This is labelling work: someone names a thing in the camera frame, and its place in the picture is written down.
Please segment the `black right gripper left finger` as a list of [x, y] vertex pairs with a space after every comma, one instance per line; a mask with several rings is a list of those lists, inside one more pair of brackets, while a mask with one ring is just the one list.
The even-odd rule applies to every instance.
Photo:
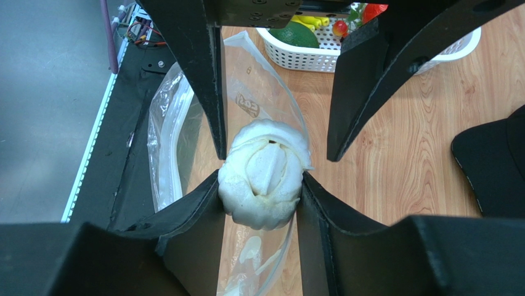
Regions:
[[225, 214], [218, 173], [124, 231], [1, 226], [2, 295], [215, 295]]

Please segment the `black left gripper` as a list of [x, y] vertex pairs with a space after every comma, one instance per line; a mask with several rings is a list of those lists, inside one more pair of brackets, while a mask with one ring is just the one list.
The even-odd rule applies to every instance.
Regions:
[[227, 102], [221, 27], [283, 28], [300, 0], [143, 0], [208, 119], [219, 159], [227, 154]]

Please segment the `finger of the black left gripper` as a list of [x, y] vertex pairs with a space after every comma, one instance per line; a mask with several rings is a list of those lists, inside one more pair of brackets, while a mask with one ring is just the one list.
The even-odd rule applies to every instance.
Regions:
[[342, 159], [374, 114], [433, 57], [519, 1], [390, 1], [352, 32], [337, 59], [327, 158]]

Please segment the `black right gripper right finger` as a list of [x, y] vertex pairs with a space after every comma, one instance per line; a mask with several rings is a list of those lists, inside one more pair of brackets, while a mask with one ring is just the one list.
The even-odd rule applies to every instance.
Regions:
[[383, 225], [303, 175], [304, 295], [523, 295], [524, 221], [410, 215]]

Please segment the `clear polka dot zip bag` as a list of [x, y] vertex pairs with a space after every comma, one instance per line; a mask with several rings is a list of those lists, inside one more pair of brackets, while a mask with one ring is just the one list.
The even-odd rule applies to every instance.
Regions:
[[[288, 142], [299, 142], [298, 158], [311, 163], [309, 135], [290, 90], [248, 33], [224, 40], [228, 98], [229, 149], [237, 149], [252, 132], [263, 132], [267, 144], [252, 154], [250, 165], [264, 164], [277, 152], [286, 160]], [[153, 205], [160, 211], [183, 198], [219, 167], [203, 109], [178, 64], [172, 65], [152, 99], [147, 147]], [[228, 220], [234, 234], [228, 278], [219, 295], [266, 295], [280, 277], [291, 242], [295, 205], [262, 228]]]

